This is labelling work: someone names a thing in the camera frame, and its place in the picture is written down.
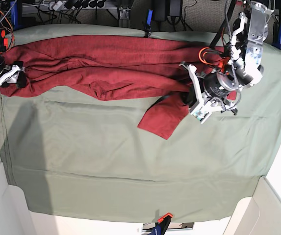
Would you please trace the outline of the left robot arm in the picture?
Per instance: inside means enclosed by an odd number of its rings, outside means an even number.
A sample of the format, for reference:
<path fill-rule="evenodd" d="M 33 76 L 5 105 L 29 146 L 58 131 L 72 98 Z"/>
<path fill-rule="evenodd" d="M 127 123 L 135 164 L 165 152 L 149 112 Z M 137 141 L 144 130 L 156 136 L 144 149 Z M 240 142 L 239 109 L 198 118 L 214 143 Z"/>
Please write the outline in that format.
<path fill-rule="evenodd" d="M 199 60 L 212 68 L 207 75 L 198 75 L 197 68 L 181 62 L 192 81 L 192 88 L 183 99 L 189 112 L 204 123 L 214 112 L 231 111 L 237 105 L 243 89 L 262 79 L 263 42 L 268 33 L 267 17 L 275 10 L 273 0 L 245 0 L 244 10 L 234 25 L 230 25 L 233 1 L 225 5 L 225 22 L 210 47 L 199 51 Z"/>

